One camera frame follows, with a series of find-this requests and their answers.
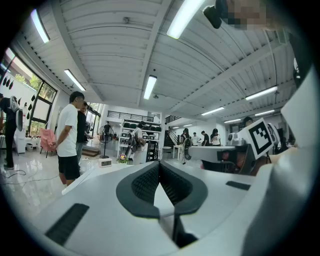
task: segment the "glossy tiled floor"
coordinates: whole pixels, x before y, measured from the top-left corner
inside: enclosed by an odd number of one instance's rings
[[[1,188],[12,204],[18,206],[23,216],[32,221],[42,209],[62,196],[65,188],[59,178],[58,156],[40,154],[38,151],[23,154],[13,153],[15,170],[4,170],[5,151],[1,151]],[[98,162],[97,157],[88,159],[82,156],[81,172],[85,172]]]

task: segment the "storage rack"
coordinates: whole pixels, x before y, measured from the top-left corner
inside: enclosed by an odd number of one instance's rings
[[[148,122],[148,121],[144,121],[146,125],[149,126],[154,126],[154,127],[161,127],[160,123],[156,123],[156,122]],[[123,119],[122,123],[121,123],[121,129],[120,129],[120,135],[119,135],[119,140],[118,140],[118,151],[117,151],[117,156],[119,156],[119,154],[121,154],[122,152],[124,153],[128,147],[128,144],[121,144],[122,139],[129,139],[129,137],[122,137],[122,134],[128,134],[129,132],[133,132],[135,129],[133,128],[126,128],[124,127],[124,123],[129,123],[129,124],[139,124],[140,121],[137,120],[132,120],[132,119]],[[159,138],[162,132],[161,131],[155,131],[155,130],[142,130],[142,134],[143,133],[153,133],[153,134],[158,134],[158,139],[145,139],[147,142],[148,141],[153,141],[153,142],[158,142],[159,144]]]

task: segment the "standing fan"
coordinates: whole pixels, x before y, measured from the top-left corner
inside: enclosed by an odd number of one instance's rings
[[[100,129],[97,132],[98,139],[104,143],[104,152],[103,155],[100,156],[100,158],[109,158],[109,156],[106,155],[106,144],[113,140],[114,137],[114,130],[110,127],[110,125],[104,125],[101,126]]]

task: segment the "chair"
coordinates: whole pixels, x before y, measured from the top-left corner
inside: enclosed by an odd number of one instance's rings
[[[53,152],[53,148],[50,146],[50,143],[54,142],[56,140],[56,136],[53,130],[50,129],[43,129],[40,128],[40,136],[41,136],[41,142],[40,142],[40,146],[41,146],[41,151],[40,154],[42,152],[42,149],[46,150],[46,156],[45,158],[48,157],[48,152],[51,151]]]

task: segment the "ceiling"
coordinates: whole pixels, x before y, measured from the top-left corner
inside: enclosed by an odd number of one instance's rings
[[[45,2],[39,15],[50,41],[43,43],[32,20],[21,29],[28,47],[71,93],[90,102],[204,119],[229,120],[281,108],[295,92],[294,55],[274,31],[214,29],[202,14],[207,0],[179,40],[166,35],[182,0],[61,0]],[[149,100],[149,75],[157,76]],[[278,85],[276,96],[246,96]]]

